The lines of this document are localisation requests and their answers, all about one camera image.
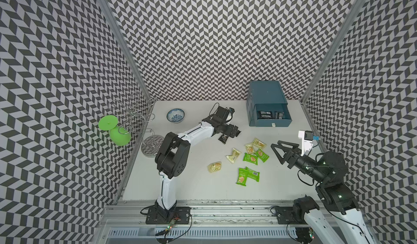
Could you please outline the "yellow cookie packet bottom left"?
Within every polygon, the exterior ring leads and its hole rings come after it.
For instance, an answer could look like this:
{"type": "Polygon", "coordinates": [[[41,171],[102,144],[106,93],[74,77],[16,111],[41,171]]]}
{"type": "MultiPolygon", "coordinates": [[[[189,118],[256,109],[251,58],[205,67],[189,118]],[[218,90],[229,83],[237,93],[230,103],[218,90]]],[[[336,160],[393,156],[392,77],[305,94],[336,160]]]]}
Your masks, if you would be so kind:
{"type": "Polygon", "coordinates": [[[222,168],[221,161],[211,163],[207,166],[207,170],[208,170],[209,173],[214,173],[214,172],[220,171],[221,168],[222,168]]]}

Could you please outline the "green plastic cup lower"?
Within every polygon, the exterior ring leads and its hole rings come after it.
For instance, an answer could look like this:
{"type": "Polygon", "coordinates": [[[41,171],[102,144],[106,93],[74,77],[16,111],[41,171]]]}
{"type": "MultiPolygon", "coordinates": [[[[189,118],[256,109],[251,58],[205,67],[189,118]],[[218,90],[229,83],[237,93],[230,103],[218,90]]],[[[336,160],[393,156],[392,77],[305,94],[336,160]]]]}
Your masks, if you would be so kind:
{"type": "Polygon", "coordinates": [[[126,146],[131,141],[131,133],[121,126],[116,126],[109,131],[110,139],[117,146],[126,146]]]}

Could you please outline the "aluminium front rail frame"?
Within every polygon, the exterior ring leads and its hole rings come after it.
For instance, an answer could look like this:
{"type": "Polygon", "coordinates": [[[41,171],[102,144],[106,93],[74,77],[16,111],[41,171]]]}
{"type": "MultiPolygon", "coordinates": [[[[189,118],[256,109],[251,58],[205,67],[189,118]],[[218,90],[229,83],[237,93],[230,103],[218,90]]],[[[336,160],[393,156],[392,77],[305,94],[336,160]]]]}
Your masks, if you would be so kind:
{"type": "MultiPolygon", "coordinates": [[[[290,201],[186,201],[178,207],[190,207],[189,224],[146,224],[151,208],[148,202],[133,201],[109,206],[92,238],[94,244],[111,241],[150,241],[155,244],[179,244],[187,240],[292,240],[312,232],[305,224],[279,225],[273,208],[292,207],[290,201]]],[[[334,230],[341,234],[336,220],[319,205],[334,230]]]]}

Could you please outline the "teal three-drawer cabinet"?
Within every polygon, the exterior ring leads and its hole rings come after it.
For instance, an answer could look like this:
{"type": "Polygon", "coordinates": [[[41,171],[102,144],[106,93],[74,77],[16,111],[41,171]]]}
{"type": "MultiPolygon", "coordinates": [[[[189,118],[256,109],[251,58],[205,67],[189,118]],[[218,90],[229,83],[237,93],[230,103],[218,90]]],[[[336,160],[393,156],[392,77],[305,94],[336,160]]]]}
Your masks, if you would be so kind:
{"type": "Polygon", "coordinates": [[[246,108],[251,127],[288,127],[292,122],[288,102],[278,81],[251,81],[246,108]],[[259,120],[258,111],[271,111],[273,118],[259,120]],[[283,111],[285,119],[275,119],[276,111],[283,111]]]}

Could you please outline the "green cookie packet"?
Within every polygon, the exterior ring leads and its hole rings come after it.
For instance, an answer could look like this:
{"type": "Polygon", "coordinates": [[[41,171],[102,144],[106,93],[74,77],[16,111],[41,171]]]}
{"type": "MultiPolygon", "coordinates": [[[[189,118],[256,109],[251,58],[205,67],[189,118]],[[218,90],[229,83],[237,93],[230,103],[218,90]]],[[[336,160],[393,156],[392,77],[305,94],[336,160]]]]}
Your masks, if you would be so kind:
{"type": "Polygon", "coordinates": [[[244,168],[239,168],[236,184],[241,185],[241,186],[246,186],[247,178],[248,178],[248,170],[244,168]]]}
{"type": "Polygon", "coordinates": [[[260,173],[257,171],[254,171],[248,167],[245,168],[246,172],[247,172],[247,177],[251,178],[253,180],[255,180],[256,182],[260,181],[260,173]]]}
{"type": "Polygon", "coordinates": [[[258,149],[255,154],[257,155],[257,157],[263,162],[265,163],[268,159],[269,159],[269,155],[267,155],[262,149],[258,149]]]}
{"type": "Polygon", "coordinates": [[[258,165],[258,156],[255,154],[245,153],[243,157],[243,161],[252,163],[254,165],[258,165]]]}

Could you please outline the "blue white porcelain bowl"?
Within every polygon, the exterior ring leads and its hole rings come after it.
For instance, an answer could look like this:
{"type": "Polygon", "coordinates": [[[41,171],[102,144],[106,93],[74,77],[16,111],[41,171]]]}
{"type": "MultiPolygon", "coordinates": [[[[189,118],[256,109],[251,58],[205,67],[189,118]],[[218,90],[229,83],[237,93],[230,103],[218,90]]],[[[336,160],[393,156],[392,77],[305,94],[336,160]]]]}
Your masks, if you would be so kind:
{"type": "Polygon", "coordinates": [[[179,123],[185,118],[185,112],[180,108],[171,109],[166,118],[171,123],[179,123]]]}

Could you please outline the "green plastic cup upper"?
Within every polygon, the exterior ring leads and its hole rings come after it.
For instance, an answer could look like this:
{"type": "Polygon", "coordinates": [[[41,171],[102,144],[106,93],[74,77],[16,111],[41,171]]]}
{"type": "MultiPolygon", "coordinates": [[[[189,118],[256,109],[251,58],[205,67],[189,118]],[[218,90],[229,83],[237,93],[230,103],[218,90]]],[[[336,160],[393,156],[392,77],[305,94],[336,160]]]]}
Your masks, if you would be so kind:
{"type": "Polygon", "coordinates": [[[118,117],[107,115],[102,117],[98,122],[98,127],[102,131],[110,131],[118,125],[118,117]]]}

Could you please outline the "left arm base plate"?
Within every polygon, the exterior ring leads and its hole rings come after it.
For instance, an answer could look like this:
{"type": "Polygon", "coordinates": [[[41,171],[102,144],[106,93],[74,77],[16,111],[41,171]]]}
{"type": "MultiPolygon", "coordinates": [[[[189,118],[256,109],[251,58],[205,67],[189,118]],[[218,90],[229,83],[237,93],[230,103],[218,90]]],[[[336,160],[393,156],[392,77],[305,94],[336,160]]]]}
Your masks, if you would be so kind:
{"type": "Polygon", "coordinates": [[[172,221],[175,221],[175,224],[189,224],[190,218],[190,207],[173,207],[165,210],[159,206],[152,206],[148,209],[146,224],[169,224],[172,221]]]}

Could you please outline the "yellow cookie packet small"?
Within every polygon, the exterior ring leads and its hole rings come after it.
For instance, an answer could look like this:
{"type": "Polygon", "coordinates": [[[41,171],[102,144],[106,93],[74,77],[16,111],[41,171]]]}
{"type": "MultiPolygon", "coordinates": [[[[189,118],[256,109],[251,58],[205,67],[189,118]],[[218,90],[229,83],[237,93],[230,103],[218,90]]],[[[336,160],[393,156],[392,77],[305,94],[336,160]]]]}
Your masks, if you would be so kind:
{"type": "Polygon", "coordinates": [[[245,149],[247,154],[254,154],[256,149],[252,143],[245,144],[245,149]]]}

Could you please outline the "green cookie packet bottom left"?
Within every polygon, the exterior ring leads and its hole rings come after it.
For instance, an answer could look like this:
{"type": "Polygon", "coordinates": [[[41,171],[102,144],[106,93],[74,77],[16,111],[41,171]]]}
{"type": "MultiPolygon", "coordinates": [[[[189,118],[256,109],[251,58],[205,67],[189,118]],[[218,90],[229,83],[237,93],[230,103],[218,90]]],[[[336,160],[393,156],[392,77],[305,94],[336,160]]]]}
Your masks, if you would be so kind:
{"type": "Polygon", "coordinates": [[[248,178],[248,170],[244,168],[239,168],[236,184],[241,185],[241,186],[246,186],[247,178],[248,178]]]}

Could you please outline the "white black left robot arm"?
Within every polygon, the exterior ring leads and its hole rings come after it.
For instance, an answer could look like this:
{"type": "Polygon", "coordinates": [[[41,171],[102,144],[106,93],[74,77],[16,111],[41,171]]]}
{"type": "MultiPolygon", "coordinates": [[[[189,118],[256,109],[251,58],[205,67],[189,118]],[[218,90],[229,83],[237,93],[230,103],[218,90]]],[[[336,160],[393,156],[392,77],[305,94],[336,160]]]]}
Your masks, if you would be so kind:
{"type": "Polygon", "coordinates": [[[179,134],[169,132],[165,136],[155,157],[160,176],[160,192],[156,200],[158,209],[165,212],[174,210],[177,204],[174,178],[185,169],[192,146],[216,134],[220,134],[219,141],[222,143],[239,136],[239,128],[230,123],[234,113],[233,108],[219,106],[194,128],[179,134]]]}

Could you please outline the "black cookie packet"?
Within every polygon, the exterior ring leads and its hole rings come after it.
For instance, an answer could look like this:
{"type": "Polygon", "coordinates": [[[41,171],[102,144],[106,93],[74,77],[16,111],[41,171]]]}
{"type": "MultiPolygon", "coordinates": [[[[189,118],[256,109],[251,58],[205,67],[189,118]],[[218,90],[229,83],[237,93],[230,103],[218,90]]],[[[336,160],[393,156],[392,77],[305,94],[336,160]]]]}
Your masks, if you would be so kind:
{"type": "Polygon", "coordinates": [[[276,111],[274,116],[275,119],[285,119],[285,113],[283,111],[276,111]]]}
{"type": "Polygon", "coordinates": [[[218,138],[218,140],[219,140],[220,142],[222,142],[223,144],[226,144],[226,143],[227,143],[228,138],[229,138],[229,136],[228,136],[227,134],[222,134],[222,135],[218,138]]]}
{"type": "Polygon", "coordinates": [[[259,120],[272,119],[273,114],[272,114],[271,111],[258,111],[257,112],[257,118],[259,120]]]}

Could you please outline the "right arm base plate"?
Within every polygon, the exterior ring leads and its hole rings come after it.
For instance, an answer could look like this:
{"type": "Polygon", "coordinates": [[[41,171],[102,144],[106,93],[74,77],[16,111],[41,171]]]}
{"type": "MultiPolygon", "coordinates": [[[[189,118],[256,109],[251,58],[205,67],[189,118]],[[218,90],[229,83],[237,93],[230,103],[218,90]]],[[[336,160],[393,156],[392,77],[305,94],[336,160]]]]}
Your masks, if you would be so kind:
{"type": "Polygon", "coordinates": [[[279,225],[308,224],[304,220],[304,217],[306,214],[311,214],[313,211],[313,209],[308,210],[300,206],[292,206],[292,207],[275,206],[273,210],[275,211],[275,216],[278,220],[279,225]]]}

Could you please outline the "green plastic cup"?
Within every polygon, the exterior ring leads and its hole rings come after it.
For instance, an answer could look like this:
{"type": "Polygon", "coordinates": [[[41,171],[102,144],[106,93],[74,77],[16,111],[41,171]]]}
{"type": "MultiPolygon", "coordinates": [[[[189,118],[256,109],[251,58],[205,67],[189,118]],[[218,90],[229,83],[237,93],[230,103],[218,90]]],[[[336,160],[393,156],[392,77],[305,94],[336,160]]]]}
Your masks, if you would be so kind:
{"type": "Polygon", "coordinates": [[[116,126],[109,131],[110,139],[117,146],[126,146],[131,141],[131,133],[121,126],[116,126]]]}
{"type": "Polygon", "coordinates": [[[110,131],[118,125],[118,117],[107,115],[102,117],[98,122],[98,127],[102,131],[110,131]]]}

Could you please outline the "yellow cookie packet center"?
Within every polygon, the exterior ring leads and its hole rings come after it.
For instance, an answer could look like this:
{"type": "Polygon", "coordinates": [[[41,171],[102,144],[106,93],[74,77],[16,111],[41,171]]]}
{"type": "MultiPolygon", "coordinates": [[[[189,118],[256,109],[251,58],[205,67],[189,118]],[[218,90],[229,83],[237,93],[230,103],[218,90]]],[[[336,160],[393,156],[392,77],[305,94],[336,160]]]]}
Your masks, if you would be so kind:
{"type": "Polygon", "coordinates": [[[234,164],[235,161],[239,158],[240,155],[241,155],[241,152],[238,149],[233,148],[232,153],[230,155],[227,155],[226,158],[227,158],[228,161],[230,161],[232,164],[234,164]]]}

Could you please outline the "yellow cookie packet top right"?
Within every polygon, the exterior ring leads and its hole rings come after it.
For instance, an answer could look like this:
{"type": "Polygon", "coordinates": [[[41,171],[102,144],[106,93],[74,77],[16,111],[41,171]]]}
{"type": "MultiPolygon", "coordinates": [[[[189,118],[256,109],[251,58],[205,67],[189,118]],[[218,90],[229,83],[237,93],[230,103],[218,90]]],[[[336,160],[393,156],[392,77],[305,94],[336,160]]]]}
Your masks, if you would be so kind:
{"type": "Polygon", "coordinates": [[[253,145],[254,148],[261,149],[261,150],[263,150],[267,146],[267,144],[263,143],[258,138],[255,138],[253,140],[252,145],[253,145]]]}

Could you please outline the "green cookie packet bottom right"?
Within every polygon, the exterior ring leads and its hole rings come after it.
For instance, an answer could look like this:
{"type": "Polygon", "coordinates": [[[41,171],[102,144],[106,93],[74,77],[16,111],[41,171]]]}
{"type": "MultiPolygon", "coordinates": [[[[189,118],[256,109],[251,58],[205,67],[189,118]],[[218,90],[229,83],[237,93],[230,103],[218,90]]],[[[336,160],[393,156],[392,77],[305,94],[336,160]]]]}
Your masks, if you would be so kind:
{"type": "Polygon", "coordinates": [[[260,173],[257,171],[254,171],[248,167],[245,168],[246,172],[247,172],[247,177],[251,178],[253,180],[255,180],[256,182],[260,181],[260,173]]]}

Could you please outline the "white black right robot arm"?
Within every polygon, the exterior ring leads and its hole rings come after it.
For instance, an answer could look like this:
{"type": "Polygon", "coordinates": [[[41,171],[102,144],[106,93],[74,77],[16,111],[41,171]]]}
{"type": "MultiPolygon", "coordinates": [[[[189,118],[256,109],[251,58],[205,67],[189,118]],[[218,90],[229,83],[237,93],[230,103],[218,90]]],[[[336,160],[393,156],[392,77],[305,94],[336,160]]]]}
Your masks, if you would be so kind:
{"type": "Polygon", "coordinates": [[[347,165],[344,157],[336,152],[325,152],[316,159],[304,154],[298,144],[278,141],[271,145],[281,164],[297,168],[312,179],[312,186],[325,210],[336,220],[341,234],[338,234],[320,210],[318,203],[310,196],[295,199],[292,207],[276,206],[275,215],[280,225],[305,224],[312,230],[305,238],[296,241],[307,244],[314,236],[324,244],[378,244],[379,240],[371,227],[366,224],[354,193],[344,182],[347,165]]]}

